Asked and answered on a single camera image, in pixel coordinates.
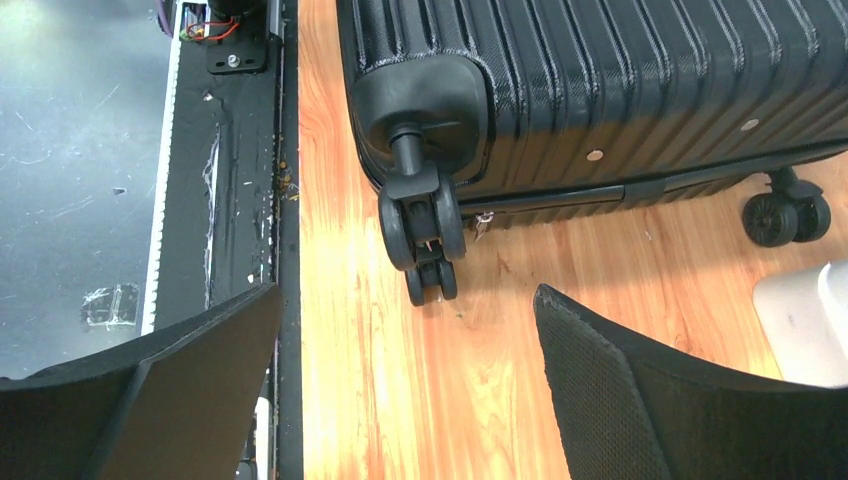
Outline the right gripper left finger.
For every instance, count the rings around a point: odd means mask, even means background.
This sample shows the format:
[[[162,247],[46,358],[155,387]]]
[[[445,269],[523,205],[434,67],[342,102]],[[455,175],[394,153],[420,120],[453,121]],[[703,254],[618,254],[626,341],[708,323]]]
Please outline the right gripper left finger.
[[[5,479],[232,479],[281,323],[275,284],[1,382]]]

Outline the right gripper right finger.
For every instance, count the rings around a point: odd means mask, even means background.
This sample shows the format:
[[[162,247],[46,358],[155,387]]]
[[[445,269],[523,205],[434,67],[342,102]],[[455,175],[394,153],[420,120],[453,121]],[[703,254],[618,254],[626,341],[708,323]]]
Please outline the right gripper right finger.
[[[547,284],[533,308],[575,479],[843,479],[847,391],[753,375],[610,321]]]

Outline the white three-drawer storage unit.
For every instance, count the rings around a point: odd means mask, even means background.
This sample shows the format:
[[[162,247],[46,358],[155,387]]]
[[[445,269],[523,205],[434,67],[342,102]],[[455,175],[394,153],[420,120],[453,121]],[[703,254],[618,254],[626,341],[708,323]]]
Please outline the white three-drawer storage unit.
[[[847,385],[847,261],[760,280],[753,305],[782,378]]]

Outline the black ribbed hard-shell suitcase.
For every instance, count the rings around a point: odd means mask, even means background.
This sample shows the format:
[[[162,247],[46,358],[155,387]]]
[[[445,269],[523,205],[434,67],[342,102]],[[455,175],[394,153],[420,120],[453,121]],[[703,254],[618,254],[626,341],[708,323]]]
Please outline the black ribbed hard-shell suitcase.
[[[756,245],[831,225],[795,172],[847,149],[843,1],[340,1],[348,116],[410,301],[465,232],[709,195],[765,174]]]

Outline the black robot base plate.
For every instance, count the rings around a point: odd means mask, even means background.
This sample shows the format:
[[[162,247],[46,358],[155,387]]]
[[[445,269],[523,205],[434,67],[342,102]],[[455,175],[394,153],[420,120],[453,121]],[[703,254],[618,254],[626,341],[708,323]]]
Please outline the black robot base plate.
[[[175,7],[143,294],[142,336],[278,282],[285,3]],[[277,459],[279,334],[232,479]]]

